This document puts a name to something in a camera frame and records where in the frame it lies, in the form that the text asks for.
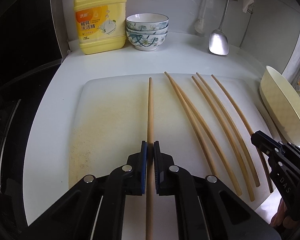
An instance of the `stack of bowls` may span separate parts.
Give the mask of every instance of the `stack of bowls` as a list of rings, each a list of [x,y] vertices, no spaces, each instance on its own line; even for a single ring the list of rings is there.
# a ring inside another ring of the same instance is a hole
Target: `stack of bowls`
[[[152,51],[166,39],[169,18],[162,14],[141,13],[126,19],[128,40],[136,49]]]

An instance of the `stained cutting board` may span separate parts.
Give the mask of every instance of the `stained cutting board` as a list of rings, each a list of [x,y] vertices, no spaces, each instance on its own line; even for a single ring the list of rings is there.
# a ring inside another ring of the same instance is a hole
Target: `stained cutting board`
[[[255,164],[261,183],[258,188],[253,184],[251,172],[242,153],[256,197],[254,202],[249,200],[243,175],[226,135],[191,79],[192,75],[171,74],[171,76],[195,104],[218,139],[242,188],[241,199],[256,209],[270,193],[258,153],[251,144],[250,135],[239,115],[216,82],[210,76],[203,75],[232,116]],[[149,77],[153,78],[154,140],[159,141],[161,152],[172,155],[175,164],[187,169],[192,175],[204,178],[211,174],[192,126],[167,77],[164,74],[119,76],[90,80],[83,88],[71,138],[69,187],[86,174],[93,174],[96,177],[109,174],[118,166],[124,165],[130,154],[140,151],[141,141],[147,137]],[[239,105],[252,129],[270,135],[260,115],[262,111],[259,112],[263,106],[257,93],[242,80],[217,78]],[[202,133],[213,155],[220,179],[234,190],[220,158],[203,129]],[[127,196],[123,240],[145,238],[145,207],[145,196]],[[154,196],[154,239],[178,239],[173,196]]]

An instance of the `bowl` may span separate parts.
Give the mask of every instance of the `bowl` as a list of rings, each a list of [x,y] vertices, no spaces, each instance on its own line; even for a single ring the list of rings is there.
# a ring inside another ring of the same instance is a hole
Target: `bowl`
[[[274,68],[267,66],[260,83],[261,98],[284,138],[300,146],[300,96]]]
[[[163,14],[140,13],[127,17],[127,27],[133,31],[157,31],[168,26],[169,18]]]
[[[146,32],[146,31],[134,31],[134,30],[131,30],[127,27],[127,32],[129,33],[134,33],[134,34],[139,34],[139,35],[155,35],[155,34],[165,34],[168,30],[168,26],[165,27],[164,29],[162,30],[157,30],[157,31],[149,31],[149,32]]]
[[[155,34],[155,35],[139,35],[134,33],[129,33],[126,31],[128,40],[130,43],[135,46],[136,49],[142,51],[152,51],[157,49],[159,45],[161,45],[168,32],[164,34]]]

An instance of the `yellow detergent bottle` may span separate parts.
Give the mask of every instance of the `yellow detergent bottle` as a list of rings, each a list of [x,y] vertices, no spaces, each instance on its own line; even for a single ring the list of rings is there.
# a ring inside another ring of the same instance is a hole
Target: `yellow detergent bottle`
[[[74,0],[80,48],[85,54],[124,46],[126,1]]]

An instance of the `chopstick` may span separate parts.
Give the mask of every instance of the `chopstick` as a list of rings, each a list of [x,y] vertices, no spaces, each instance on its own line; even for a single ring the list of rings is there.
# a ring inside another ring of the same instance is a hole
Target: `chopstick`
[[[242,195],[242,190],[240,188],[240,185],[238,183],[238,180],[223,152],[223,150],[221,149],[218,141],[216,140],[215,136],[213,135],[212,131],[210,130],[209,126],[207,125],[207,123],[205,122],[205,120],[203,119],[203,117],[201,116],[201,114],[199,113],[199,111],[195,108],[194,104],[191,102],[191,100],[188,98],[188,96],[186,95],[186,93],[184,93],[184,91],[179,87],[179,85],[177,83],[176,87],[178,88],[179,92],[181,93],[182,97],[184,98],[184,100],[186,101],[186,103],[188,104],[188,106],[190,107],[191,111],[194,113],[195,117],[198,119],[199,123],[201,124],[201,126],[203,127],[203,129],[205,130],[205,132],[207,133],[210,141],[212,142],[214,148],[216,149],[216,152],[218,153],[224,167],[226,168],[226,171],[230,177],[230,180],[234,186],[234,189],[237,193],[238,196]]]
[[[215,105],[213,104],[213,102],[210,99],[210,97],[208,96],[207,92],[205,92],[205,90],[203,89],[202,85],[199,84],[199,82],[196,80],[196,78],[194,76],[192,76],[192,79],[194,80],[194,82],[198,86],[199,90],[201,91],[201,93],[203,94],[203,96],[205,97],[205,99],[207,100],[207,102],[209,103],[211,109],[213,110],[214,114],[216,115],[217,119],[219,120],[219,123],[221,124],[221,126],[222,126],[222,128],[223,128],[223,130],[224,130],[224,132],[225,132],[225,134],[226,134],[226,136],[228,138],[228,140],[229,140],[229,143],[230,143],[230,145],[231,145],[231,147],[232,147],[232,149],[234,151],[234,154],[235,154],[235,156],[236,156],[236,158],[238,160],[241,172],[243,174],[244,181],[245,181],[246,186],[247,186],[247,190],[248,190],[248,194],[249,194],[250,200],[254,201],[255,197],[254,197],[252,186],[251,186],[251,183],[250,183],[250,180],[249,180],[248,171],[247,171],[246,166],[244,165],[244,162],[243,162],[242,156],[241,156],[241,154],[239,152],[239,149],[238,149],[237,145],[234,142],[234,138],[233,138],[232,134],[230,133],[228,127],[226,126],[225,121],[221,117],[221,114],[219,113],[219,111],[217,110],[217,108],[215,107]]]
[[[148,128],[147,128],[147,170],[146,170],[146,240],[153,239],[153,89],[152,78],[149,78],[148,94]]]
[[[246,127],[246,129],[248,130],[248,133],[251,136],[253,134],[253,130],[252,130],[251,126],[249,125],[247,119],[245,118],[244,114],[240,110],[239,106],[236,104],[236,102],[231,97],[229,92],[225,89],[225,87],[220,83],[220,81],[214,75],[211,75],[211,76],[216,81],[216,83],[219,85],[219,87],[222,89],[222,91],[225,93],[225,95],[227,96],[229,101],[232,103],[234,109],[239,114],[244,126]],[[267,179],[267,182],[268,182],[269,191],[270,191],[270,193],[272,193],[273,192],[273,186],[272,186],[272,181],[270,179],[270,174],[269,174],[269,169],[268,169],[268,166],[267,166],[267,163],[266,163],[266,159],[265,159],[263,153],[258,148],[256,148],[256,149],[257,149],[257,152],[259,154],[259,158],[261,160],[263,170],[265,171],[265,174],[266,174],[266,179]]]
[[[205,140],[203,138],[203,135],[202,135],[202,133],[201,133],[201,131],[200,131],[197,123],[195,122],[195,119],[194,119],[192,113],[190,112],[190,109],[189,109],[188,105],[186,104],[184,98],[182,97],[180,91],[178,90],[178,88],[176,86],[176,83],[173,80],[173,78],[167,72],[164,72],[164,73],[168,77],[168,79],[169,79],[169,81],[170,81],[170,83],[171,83],[174,91],[176,92],[176,94],[177,94],[177,96],[178,96],[178,98],[179,98],[179,100],[180,100],[180,102],[181,102],[181,104],[182,104],[182,106],[183,106],[183,108],[184,108],[184,110],[186,112],[186,115],[188,116],[188,119],[189,119],[189,121],[190,121],[190,123],[192,125],[192,128],[193,128],[193,130],[194,130],[194,132],[195,132],[195,134],[196,134],[196,136],[197,136],[197,138],[199,140],[200,146],[201,146],[202,151],[203,151],[203,153],[204,153],[204,155],[205,155],[205,157],[207,159],[207,162],[208,162],[208,165],[210,167],[210,170],[211,170],[212,174],[214,176],[216,176],[216,177],[219,177],[217,169],[216,169],[216,166],[215,166],[215,164],[213,162],[213,159],[211,157],[211,153],[210,153],[210,151],[209,151],[209,149],[207,147],[207,144],[206,144],[206,142],[205,142]]]
[[[249,168],[251,170],[254,183],[255,183],[256,187],[259,187],[260,186],[260,181],[259,181],[259,177],[258,177],[256,168],[255,168],[255,166],[253,164],[253,161],[251,159],[251,156],[249,154],[247,146],[244,143],[244,140],[242,139],[242,136],[241,136],[241,134],[238,131],[238,128],[236,127],[236,125],[234,124],[234,121],[232,120],[232,118],[229,115],[228,111],[223,106],[223,104],[221,103],[220,99],[215,94],[215,92],[211,89],[211,87],[208,85],[208,83],[202,78],[202,76],[200,76],[200,74],[198,72],[196,74],[198,75],[198,77],[200,78],[200,80],[202,81],[202,83],[207,87],[208,91],[210,92],[210,94],[212,95],[212,97],[215,99],[215,101],[217,102],[217,104],[220,107],[221,111],[223,112],[223,114],[225,115],[226,119],[228,120],[231,128],[234,131],[234,134],[235,134],[236,138],[239,141],[239,144],[240,144],[240,146],[241,146],[241,148],[243,150],[243,153],[244,153],[244,155],[245,155],[245,157],[246,157],[246,159],[248,161],[248,165],[249,165]]]

